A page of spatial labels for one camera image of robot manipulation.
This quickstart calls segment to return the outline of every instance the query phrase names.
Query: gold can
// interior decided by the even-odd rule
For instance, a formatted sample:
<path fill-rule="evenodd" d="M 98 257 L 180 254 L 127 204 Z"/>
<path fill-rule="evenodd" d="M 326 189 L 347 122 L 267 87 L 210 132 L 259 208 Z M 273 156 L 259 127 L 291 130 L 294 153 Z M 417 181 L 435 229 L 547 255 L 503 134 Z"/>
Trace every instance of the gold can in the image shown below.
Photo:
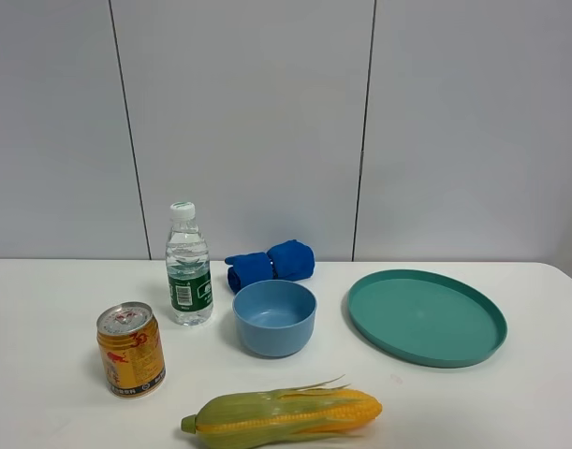
<path fill-rule="evenodd" d="M 161 334 L 153 310 L 143 302 L 125 302 L 96 320 L 96 339 L 110 391 L 137 398 L 165 378 Z"/>

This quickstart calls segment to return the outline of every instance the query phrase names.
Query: round tray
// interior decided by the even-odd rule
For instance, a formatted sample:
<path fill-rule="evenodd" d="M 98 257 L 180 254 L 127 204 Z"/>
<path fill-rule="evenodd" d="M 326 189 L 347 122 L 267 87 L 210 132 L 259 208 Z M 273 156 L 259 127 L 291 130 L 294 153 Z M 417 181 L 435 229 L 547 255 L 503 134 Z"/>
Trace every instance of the round tray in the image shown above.
<path fill-rule="evenodd" d="M 502 345 L 507 333 L 504 315 L 473 287 L 413 269 L 365 276 L 350 289 L 348 311 L 373 344 L 428 367 L 480 363 Z"/>

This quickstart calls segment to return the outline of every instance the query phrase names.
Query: green bottle label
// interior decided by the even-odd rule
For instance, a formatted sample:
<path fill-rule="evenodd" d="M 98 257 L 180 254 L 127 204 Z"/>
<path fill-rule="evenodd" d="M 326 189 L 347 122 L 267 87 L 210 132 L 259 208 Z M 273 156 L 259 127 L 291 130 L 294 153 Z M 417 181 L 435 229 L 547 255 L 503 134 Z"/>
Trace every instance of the green bottle label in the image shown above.
<path fill-rule="evenodd" d="M 177 311 L 201 311 L 213 302 L 211 272 L 195 279 L 175 279 L 169 276 L 171 305 Z"/>

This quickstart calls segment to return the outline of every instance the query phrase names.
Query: corn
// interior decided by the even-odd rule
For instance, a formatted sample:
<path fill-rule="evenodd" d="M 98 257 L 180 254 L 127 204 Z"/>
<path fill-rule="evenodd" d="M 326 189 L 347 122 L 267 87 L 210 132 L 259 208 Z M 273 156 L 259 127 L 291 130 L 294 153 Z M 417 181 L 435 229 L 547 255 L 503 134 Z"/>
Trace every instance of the corn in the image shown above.
<path fill-rule="evenodd" d="M 220 396 L 185 417 L 182 430 L 210 449 L 250 449 L 346 436 L 381 413 L 377 399 L 345 387 L 322 388 L 326 384 Z"/>

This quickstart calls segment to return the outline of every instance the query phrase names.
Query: water bottle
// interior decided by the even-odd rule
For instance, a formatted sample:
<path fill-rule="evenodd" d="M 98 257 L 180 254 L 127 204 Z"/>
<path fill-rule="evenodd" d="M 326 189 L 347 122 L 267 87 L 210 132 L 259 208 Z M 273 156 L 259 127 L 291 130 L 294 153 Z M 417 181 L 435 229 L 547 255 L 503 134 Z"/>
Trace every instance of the water bottle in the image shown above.
<path fill-rule="evenodd" d="M 184 326 L 207 321 L 213 312 L 209 248 L 192 203 L 171 205 L 166 264 L 175 321 Z"/>

